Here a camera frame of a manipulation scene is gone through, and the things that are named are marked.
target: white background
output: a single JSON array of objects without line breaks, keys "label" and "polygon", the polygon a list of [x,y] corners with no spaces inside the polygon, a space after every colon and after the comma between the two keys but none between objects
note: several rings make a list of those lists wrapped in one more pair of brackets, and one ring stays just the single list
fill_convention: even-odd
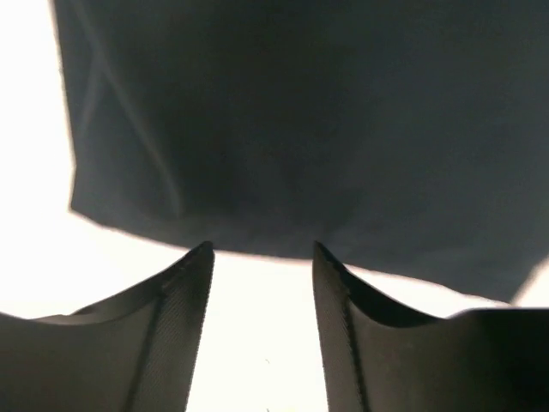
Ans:
[{"label": "white background", "polygon": [[[0,2],[0,52],[0,312],[68,314],[179,259],[185,250],[97,227],[67,210],[74,164],[47,0]],[[326,410],[310,262],[216,256],[189,412]],[[439,316],[495,305],[357,271]],[[549,276],[538,270],[533,279],[515,303],[549,306]]]}]

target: white surface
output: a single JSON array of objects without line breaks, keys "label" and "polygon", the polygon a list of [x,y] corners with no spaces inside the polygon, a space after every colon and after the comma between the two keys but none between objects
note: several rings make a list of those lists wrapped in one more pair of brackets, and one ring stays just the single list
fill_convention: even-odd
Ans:
[{"label": "white surface", "polygon": [[[0,2],[0,312],[25,318],[73,312],[184,253],[67,211],[74,165],[49,13],[46,0]],[[495,305],[425,282],[360,273],[439,316]],[[546,287],[548,277],[539,276],[521,303],[545,305]],[[188,410],[326,410],[309,262],[217,253]]]}]

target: dark fabric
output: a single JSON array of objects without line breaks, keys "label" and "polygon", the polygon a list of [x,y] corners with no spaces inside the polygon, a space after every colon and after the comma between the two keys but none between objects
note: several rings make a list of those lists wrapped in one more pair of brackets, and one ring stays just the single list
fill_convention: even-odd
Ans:
[{"label": "dark fabric", "polygon": [[0,314],[0,407],[183,412],[213,262],[207,243],[74,315],[26,320]]},{"label": "dark fabric", "polygon": [[549,410],[549,310],[434,318],[362,282],[322,245],[313,281],[330,412]]},{"label": "dark fabric", "polygon": [[547,255],[547,1],[55,4],[98,223],[497,300]]}]

